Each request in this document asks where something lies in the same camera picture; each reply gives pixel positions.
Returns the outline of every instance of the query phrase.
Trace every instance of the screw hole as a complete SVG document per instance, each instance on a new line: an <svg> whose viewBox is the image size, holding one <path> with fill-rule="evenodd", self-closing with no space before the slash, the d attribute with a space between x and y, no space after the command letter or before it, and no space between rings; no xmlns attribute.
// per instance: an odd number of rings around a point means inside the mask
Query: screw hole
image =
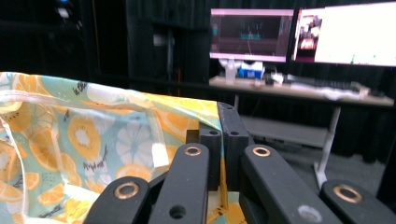
<svg viewBox="0 0 396 224"><path fill-rule="evenodd" d="M121 200L132 198L139 191L139 186L134 182L127 182L119 185L115 191L114 195Z"/></svg>
<svg viewBox="0 0 396 224"><path fill-rule="evenodd" d="M198 156L201 154L202 150L198 147L188 147L184 149L184 153L186 153L189 156Z"/></svg>
<svg viewBox="0 0 396 224"><path fill-rule="evenodd" d="M169 211L169 215L174 219L181 219L186 216L186 209L183 206L175 205Z"/></svg>
<svg viewBox="0 0 396 224"><path fill-rule="evenodd" d="M253 148L253 153L260 157L267 157L271 155L271 151L265 147L255 147Z"/></svg>
<svg viewBox="0 0 396 224"><path fill-rule="evenodd" d="M338 185L335 186L332 190L334 190L335 195L349 203L360 203L363 200L361 194L359 194L356 190L347 185Z"/></svg>

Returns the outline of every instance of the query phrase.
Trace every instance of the brass ring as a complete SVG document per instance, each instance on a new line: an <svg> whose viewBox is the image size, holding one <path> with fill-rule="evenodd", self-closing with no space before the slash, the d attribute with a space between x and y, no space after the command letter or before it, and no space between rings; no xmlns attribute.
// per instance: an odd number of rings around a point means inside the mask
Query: brass ring
<svg viewBox="0 0 396 224"><path fill-rule="evenodd" d="M271 155L271 151L265 147L255 147L253 148L253 153L260 157L268 157Z"/></svg>
<svg viewBox="0 0 396 224"><path fill-rule="evenodd" d="M126 193L126 194L122 193L121 189L125 188L125 187L131 187L132 191L129 193ZM123 183L123 184L119 185L116 188L116 190L114 190L114 196L116 196L117 198L122 199L122 200L129 199L129 198L134 197L138 191L139 191L139 186L136 183L127 182L127 183Z"/></svg>
<svg viewBox="0 0 396 224"><path fill-rule="evenodd" d="M361 196L360 193L358 193L352 187L347 185L337 185L332 190L334 190L335 195L337 195L342 200L347 201L349 203L361 203L361 201L363 200L363 197ZM349 191L353 196L352 197L346 196L345 194L343 194L342 190Z"/></svg>
<svg viewBox="0 0 396 224"><path fill-rule="evenodd" d="M184 153L186 153L189 156L198 156L199 154L201 154L202 150L198 147L188 147L186 149L184 149Z"/></svg>

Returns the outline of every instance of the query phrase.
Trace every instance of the desk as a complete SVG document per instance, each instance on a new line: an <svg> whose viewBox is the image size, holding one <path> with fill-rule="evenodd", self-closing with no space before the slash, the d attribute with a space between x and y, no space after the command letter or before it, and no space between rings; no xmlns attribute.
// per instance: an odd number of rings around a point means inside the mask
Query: desk
<svg viewBox="0 0 396 224"><path fill-rule="evenodd" d="M296 99L311 99L323 102L331 101L325 94L323 94L323 92L319 92L314 89L303 90L293 88L293 86L289 84L275 84L273 86L267 86L263 80L237 78L233 84L227 84L225 77L212 77L209 80L209 85L235 91L261 92L263 96L266 94L274 94L295 97ZM235 108L238 107L238 99L238 96L235 95ZM335 102L351 105L377 105L382 107L393 107L394 105L394 101L388 97L379 98L368 95L367 93L361 93L350 97L345 96ZM323 149L321 159L319 162L314 163L318 186L321 188L322 184L327 180L325 169L332 149L332 141L335 136L335 130L340 113L341 106L337 105L332 112L332 120L328 129L313 128L268 119L253 119L243 116L241 116L241 118L244 121L246 129L253 135L271 137L313 147L321 147Z"/></svg>

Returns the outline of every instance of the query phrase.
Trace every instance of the computer monitor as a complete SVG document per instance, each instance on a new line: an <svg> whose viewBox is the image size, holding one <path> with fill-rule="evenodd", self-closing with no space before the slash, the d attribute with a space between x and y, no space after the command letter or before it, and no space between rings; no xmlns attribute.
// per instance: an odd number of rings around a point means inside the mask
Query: computer monitor
<svg viewBox="0 0 396 224"><path fill-rule="evenodd" d="M210 58L255 62L287 60L292 9L211 9Z"/></svg>
<svg viewBox="0 0 396 224"><path fill-rule="evenodd" d="M300 9L296 62L396 65L396 2Z"/></svg>

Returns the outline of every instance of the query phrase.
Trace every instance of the blue box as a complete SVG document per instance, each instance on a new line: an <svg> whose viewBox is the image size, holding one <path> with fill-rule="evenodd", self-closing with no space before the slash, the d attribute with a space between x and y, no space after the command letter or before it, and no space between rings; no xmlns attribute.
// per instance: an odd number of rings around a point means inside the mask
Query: blue box
<svg viewBox="0 0 396 224"><path fill-rule="evenodd" d="M261 70L252 70L252 69L239 69L238 76L243 78L258 78L262 79L262 71Z"/></svg>

